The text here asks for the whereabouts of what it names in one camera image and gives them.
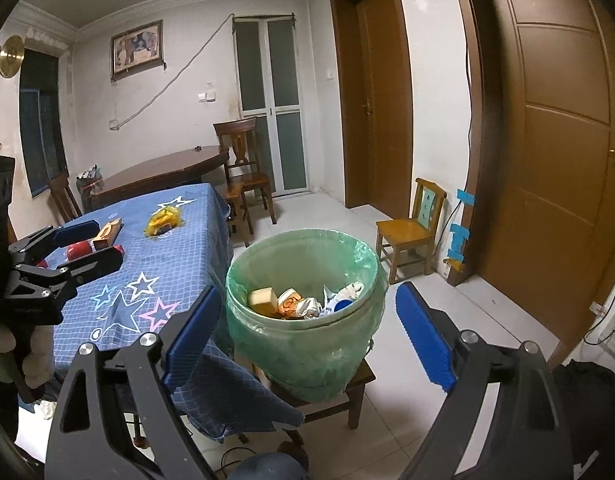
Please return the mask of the white gloved left hand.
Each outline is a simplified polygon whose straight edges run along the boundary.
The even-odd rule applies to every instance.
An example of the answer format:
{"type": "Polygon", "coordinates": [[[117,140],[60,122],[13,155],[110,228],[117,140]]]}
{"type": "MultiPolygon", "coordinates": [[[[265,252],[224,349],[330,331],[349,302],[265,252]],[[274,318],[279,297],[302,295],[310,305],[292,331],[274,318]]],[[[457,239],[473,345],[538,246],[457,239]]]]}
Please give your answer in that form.
{"type": "MultiPolygon", "coordinates": [[[[19,350],[19,339],[7,326],[0,324],[0,382],[10,384],[13,376],[4,364],[4,358],[15,356],[19,350]]],[[[53,376],[53,327],[39,325],[23,344],[21,374],[30,389],[36,389],[49,382],[53,376]]]]}

